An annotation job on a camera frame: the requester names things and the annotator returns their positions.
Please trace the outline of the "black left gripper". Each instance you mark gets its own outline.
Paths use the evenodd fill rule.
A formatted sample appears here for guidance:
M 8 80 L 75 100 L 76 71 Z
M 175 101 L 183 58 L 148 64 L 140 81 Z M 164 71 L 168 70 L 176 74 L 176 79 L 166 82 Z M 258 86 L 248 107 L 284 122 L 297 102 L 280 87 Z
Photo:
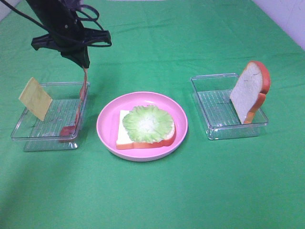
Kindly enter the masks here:
M 73 61 L 81 68 L 88 69 L 90 66 L 88 46 L 110 47 L 112 45 L 110 32 L 104 30 L 97 21 L 93 23 L 98 26 L 98 29 L 85 28 L 82 20 L 71 22 L 42 20 L 41 22 L 48 33 L 33 38 L 32 47 L 35 50 L 40 48 L 57 50 L 62 57 Z

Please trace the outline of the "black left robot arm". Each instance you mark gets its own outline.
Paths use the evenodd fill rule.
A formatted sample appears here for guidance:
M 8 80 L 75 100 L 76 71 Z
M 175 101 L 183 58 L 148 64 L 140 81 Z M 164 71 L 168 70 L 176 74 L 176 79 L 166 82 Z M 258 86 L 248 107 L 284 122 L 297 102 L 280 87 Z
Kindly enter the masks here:
M 28 0 L 48 34 L 32 39 L 35 50 L 47 48 L 80 67 L 89 68 L 88 47 L 110 47 L 111 35 L 97 22 L 100 14 L 82 0 Z

